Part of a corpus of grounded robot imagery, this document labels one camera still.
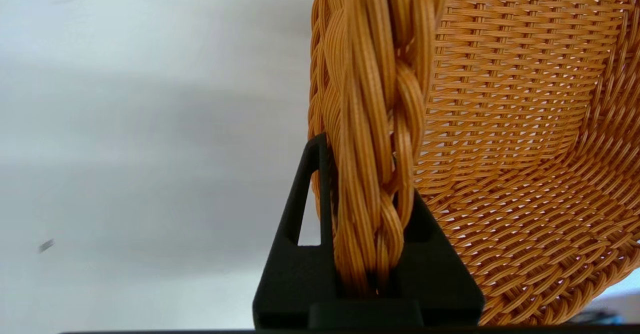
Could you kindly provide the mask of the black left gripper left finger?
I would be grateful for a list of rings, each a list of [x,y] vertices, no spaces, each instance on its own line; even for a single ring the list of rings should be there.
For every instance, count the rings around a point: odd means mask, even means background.
[[[257,330],[403,331],[422,328],[416,300],[354,299],[339,283],[332,231],[332,153],[324,133],[309,140],[253,299]],[[313,174],[320,182],[320,244],[299,245]]]

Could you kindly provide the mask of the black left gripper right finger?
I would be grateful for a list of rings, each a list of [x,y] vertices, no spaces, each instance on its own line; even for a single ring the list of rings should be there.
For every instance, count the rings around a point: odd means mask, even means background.
[[[404,229],[400,296],[425,326],[477,326],[485,297],[419,193]]]

